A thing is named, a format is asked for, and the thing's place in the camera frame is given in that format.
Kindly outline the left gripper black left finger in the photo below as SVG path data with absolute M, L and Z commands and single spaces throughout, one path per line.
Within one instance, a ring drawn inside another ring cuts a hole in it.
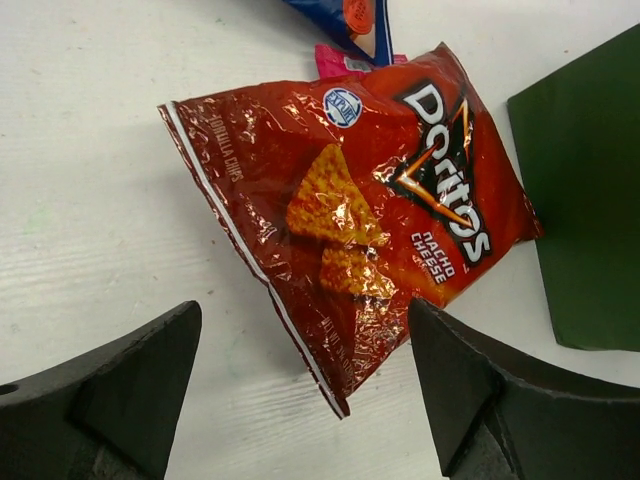
M 186 301 L 1 387 L 4 479 L 162 479 L 200 340 Z

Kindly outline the green paper bag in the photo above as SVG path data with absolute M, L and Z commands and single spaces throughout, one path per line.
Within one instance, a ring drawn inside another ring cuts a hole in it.
M 507 103 L 556 341 L 639 347 L 639 30 Z

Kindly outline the small pink candy packet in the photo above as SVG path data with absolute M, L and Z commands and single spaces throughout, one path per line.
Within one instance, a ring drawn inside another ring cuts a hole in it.
M 387 65 L 408 62 L 406 55 L 391 54 L 387 48 L 383 48 L 372 63 L 369 57 L 360 57 L 357 53 L 345 52 L 328 44 L 316 44 L 314 58 L 320 79 L 346 75 L 362 77 Z

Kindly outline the red Doritos bag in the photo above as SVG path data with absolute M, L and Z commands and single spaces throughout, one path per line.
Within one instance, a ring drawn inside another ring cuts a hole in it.
M 337 416 L 409 336 L 542 227 L 494 120 L 440 44 L 363 75 L 159 113 Z

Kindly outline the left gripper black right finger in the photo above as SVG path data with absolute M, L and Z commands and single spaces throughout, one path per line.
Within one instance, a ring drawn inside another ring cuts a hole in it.
M 546 363 L 425 300 L 408 325 L 444 477 L 638 478 L 638 389 Z

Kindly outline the blue chips bag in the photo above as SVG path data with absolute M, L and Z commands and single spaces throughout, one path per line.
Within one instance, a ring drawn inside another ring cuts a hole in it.
M 386 0 L 287 0 L 336 44 L 374 66 L 394 62 Z

